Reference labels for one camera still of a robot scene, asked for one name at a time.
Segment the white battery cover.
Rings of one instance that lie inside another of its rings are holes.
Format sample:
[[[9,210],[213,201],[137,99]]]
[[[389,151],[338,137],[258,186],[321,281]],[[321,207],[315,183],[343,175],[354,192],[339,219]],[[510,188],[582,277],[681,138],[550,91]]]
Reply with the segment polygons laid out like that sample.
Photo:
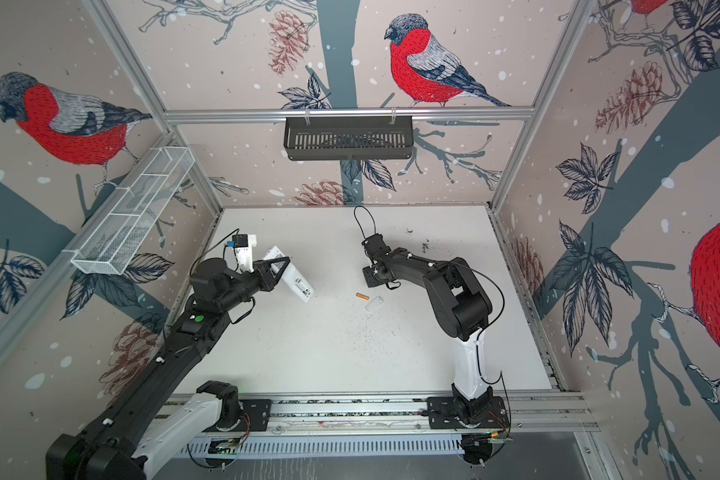
[[[384,298],[381,296],[376,296],[372,300],[369,301],[369,303],[365,306],[365,310],[368,313],[373,313],[376,310],[378,310],[384,303]]]

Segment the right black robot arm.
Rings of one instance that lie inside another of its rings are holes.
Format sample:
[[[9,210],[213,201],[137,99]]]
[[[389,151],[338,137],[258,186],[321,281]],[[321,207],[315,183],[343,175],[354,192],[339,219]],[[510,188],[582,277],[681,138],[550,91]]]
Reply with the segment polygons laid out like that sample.
[[[363,268],[367,286],[392,290],[405,281],[423,288],[437,324],[456,341],[452,411],[440,417],[468,428],[507,429],[504,402],[482,374],[478,337],[491,325],[493,304],[475,271],[460,257],[439,261],[393,249],[378,233],[365,238],[362,246],[370,261]]]

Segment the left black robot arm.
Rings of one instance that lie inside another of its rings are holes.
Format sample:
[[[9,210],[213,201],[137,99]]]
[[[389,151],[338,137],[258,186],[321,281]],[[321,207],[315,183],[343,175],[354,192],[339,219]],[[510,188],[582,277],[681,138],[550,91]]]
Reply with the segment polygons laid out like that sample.
[[[208,354],[232,321],[230,310],[271,292],[289,257],[254,262],[250,272],[231,270],[222,258],[202,261],[193,289],[163,349],[126,390],[79,434],[60,435],[45,455],[49,479],[151,479],[198,433],[224,419],[234,424],[237,389],[207,382],[199,406],[178,412],[159,428],[150,423],[186,375]]]

